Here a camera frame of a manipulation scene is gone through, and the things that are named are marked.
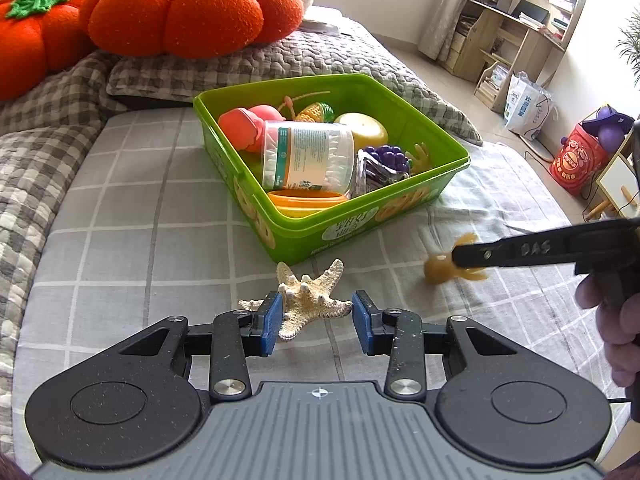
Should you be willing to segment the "person's hand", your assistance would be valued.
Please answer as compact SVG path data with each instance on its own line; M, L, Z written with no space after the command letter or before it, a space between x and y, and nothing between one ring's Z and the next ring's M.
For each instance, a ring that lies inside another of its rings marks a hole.
M597 309L596 323L604 342L604 353L612 368L612 379L619 387L631 387L640 370L639 335L640 300L635 294L620 308L605 303L596 278L589 274L577 286L575 300L582 309Z

